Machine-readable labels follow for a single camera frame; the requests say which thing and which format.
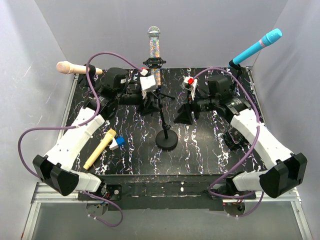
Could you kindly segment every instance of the microphone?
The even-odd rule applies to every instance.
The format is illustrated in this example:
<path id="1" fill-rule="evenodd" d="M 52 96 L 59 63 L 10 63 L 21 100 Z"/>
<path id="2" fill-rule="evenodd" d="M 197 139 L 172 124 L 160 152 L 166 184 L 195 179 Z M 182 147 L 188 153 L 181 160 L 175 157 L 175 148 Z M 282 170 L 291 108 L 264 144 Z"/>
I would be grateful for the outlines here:
<path id="1" fill-rule="evenodd" d="M 242 61 L 246 60 L 247 58 L 251 57 L 253 54 L 259 52 L 261 49 L 274 44 L 282 37 L 282 32 L 280 29 L 276 28 L 271 32 L 264 35 L 259 41 L 253 44 L 244 52 L 240 53 L 236 56 L 233 60 L 229 62 L 229 67 L 233 67 L 234 65 L 240 64 Z"/>
<path id="2" fill-rule="evenodd" d="M 151 58 L 160 58 L 160 50 L 159 50 L 159 36 L 160 29 L 156 26 L 151 26 L 148 29 L 148 35 L 150 39 L 150 57 Z M 151 74 L 154 75 L 155 82 L 157 85 L 161 85 L 161 77 L 160 77 L 160 69 L 151 68 Z"/>
<path id="3" fill-rule="evenodd" d="M 62 74 L 86 74 L 86 66 L 72 64 L 68 61 L 60 61 L 56 64 L 56 69 Z M 95 68 L 95 75 L 102 74 L 102 69 Z"/>

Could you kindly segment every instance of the light blue microphone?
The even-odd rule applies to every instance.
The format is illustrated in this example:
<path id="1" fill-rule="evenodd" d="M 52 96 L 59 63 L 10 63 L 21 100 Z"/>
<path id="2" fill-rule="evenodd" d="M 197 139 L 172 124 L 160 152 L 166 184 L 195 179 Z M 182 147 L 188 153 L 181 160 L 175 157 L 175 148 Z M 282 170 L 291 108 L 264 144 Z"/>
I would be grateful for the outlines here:
<path id="1" fill-rule="evenodd" d="M 253 44 L 244 52 L 240 53 L 236 56 L 233 60 L 229 62 L 229 67 L 233 67 L 233 65 L 238 65 L 242 61 L 246 60 L 247 58 L 251 57 L 253 54 L 259 52 L 261 49 L 274 44 L 282 37 L 282 32 L 280 29 L 276 28 L 271 32 L 264 35 L 258 42 Z"/>

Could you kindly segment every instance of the white block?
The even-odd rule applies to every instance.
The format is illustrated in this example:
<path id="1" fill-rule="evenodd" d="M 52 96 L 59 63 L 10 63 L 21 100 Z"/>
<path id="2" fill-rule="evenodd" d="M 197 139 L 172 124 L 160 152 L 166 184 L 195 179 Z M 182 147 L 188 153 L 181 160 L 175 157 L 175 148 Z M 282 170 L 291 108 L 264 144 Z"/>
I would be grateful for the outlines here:
<path id="1" fill-rule="evenodd" d="M 117 141 L 115 138 L 112 139 L 112 143 L 110 144 L 109 148 L 113 151 L 117 148 L 119 148 L 118 144 L 117 144 Z"/>
<path id="2" fill-rule="evenodd" d="M 145 69 L 145 68 L 143 68 L 142 71 L 140 72 L 140 74 L 141 74 L 142 76 L 145 76 L 145 75 L 148 74 L 148 70 Z"/>
<path id="3" fill-rule="evenodd" d="M 140 77 L 141 90 L 147 93 L 157 89 L 157 83 L 154 75 Z"/>

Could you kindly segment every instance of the gray wall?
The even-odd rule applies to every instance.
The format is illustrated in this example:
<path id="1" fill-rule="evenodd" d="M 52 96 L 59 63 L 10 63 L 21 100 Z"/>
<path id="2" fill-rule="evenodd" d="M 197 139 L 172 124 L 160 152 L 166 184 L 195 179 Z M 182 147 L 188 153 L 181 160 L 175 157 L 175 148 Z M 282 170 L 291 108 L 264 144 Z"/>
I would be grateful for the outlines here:
<path id="1" fill-rule="evenodd" d="M 271 132 L 308 165 L 298 188 L 314 239 L 320 239 L 319 0 L 289 0 L 276 22 L 283 37 L 261 51 L 253 78 Z"/>
<path id="2" fill-rule="evenodd" d="M 55 70 L 65 57 L 33 0 L 0 1 L 0 32 L 0 239 L 16 240 L 37 182 L 19 159 L 18 138 L 28 128 L 61 125 L 72 80 Z M 24 138 L 29 166 L 57 134 L 33 132 Z"/>
<path id="3" fill-rule="evenodd" d="M 85 64 L 98 52 L 135 64 L 149 56 L 148 28 L 161 30 L 167 68 L 227 66 L 272 30 L 288 0 L 35 0 L 68 61 Z M 245 62 L 252 66 L 256 55 Z M 99 68 L 128 67 L 101 56 Z"/>

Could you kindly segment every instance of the black tabletop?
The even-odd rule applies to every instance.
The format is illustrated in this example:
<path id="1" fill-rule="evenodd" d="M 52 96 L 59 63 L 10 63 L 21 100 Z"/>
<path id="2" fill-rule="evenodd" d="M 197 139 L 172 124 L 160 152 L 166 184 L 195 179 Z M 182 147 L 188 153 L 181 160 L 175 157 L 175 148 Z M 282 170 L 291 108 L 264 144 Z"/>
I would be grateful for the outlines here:
<path id="1" fill-rule="evenodd" d="M 162 130 L 160 114 L 140 116 L 137 107 L 120 105 L 116 116 L 107 120 L 84 146 L 77 157 L 73 170 L 83 172 L 83 165 L 100 143 L 105 133 L 114 129 L 117 137 L 125 139 L 125 145 L 114 151 L 105 150 L 96 160 L 89 172 L 100 175 L 185 175 L 185 174 L 223 174 L 234 166 L 248 151 L 246 146 L 237 151 L 231 151 L 223 140 L 223 133 L 228 129 L 228 123 L 215 111 L 202 112 L 193 125 L 174 124 L 177 110 L 186 100 L 186 91 L 181 88 L 184 76 L 195 76 L 204 68 L 163 68 L 161 69 L 161 92 L 175 97 L 175 100 L 163 100 L 163 113 L 167 124 L 178 135 L 178 145 L 172 151 L 163 151 L 155 144 L 156 134 Z M 129 79 L 137 81 L 136 70 L 128 70 Z M 209 71 L 199 77 L 199 86 L 208 90 L 206 78 L 220 71 Z M 248 73 L 244 70 L 240 82 L 248 91 L 257 105 L 254 88 Z M 90 90 L 87 87 L 76 86 L 70 107 L 67 125 L 71 125 L 83 105 Z M 238 95 L 243 92 L 236 89 Z M 263 171 L 265 166 L 259 155 L 254 152 L 242 164 L 238 171 Z"/>

